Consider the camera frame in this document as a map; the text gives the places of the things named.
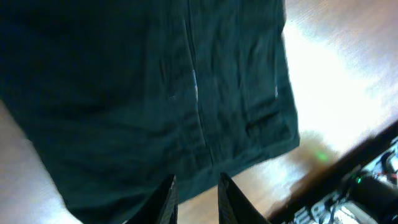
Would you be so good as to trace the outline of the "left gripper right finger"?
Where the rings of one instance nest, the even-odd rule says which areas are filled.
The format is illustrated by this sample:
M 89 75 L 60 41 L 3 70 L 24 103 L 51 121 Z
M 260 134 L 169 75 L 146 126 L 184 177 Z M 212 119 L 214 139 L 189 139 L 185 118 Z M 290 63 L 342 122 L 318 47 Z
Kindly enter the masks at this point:
M 226 173 L 218 182 L 219 224 L 271 224 Z

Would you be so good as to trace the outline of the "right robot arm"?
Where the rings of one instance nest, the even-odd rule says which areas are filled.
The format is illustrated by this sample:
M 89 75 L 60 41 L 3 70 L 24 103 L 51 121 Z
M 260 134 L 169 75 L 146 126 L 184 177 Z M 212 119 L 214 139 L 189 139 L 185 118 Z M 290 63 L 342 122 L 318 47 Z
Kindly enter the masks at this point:
M 349 197 L 364 207 L 378 223 L 397 223 L 397 186 L 375 177 L 354 179 L 349 187 Z

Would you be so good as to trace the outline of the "black shorts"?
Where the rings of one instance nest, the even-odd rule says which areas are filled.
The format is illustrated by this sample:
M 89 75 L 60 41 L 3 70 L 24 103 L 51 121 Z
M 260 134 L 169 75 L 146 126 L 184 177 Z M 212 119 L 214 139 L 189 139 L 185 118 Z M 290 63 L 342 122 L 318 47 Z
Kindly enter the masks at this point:
M 83 223 L 299 144 L 280 0 L 1 2 L 1 99 Z

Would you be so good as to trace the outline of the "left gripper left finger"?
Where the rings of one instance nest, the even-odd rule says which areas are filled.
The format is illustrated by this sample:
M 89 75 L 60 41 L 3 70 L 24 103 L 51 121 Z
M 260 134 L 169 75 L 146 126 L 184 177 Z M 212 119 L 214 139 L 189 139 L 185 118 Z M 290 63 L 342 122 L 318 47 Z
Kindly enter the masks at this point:
M 126 224 L 177 224 L 177 220 L 177 180 L 175 175 L 169 175 Z

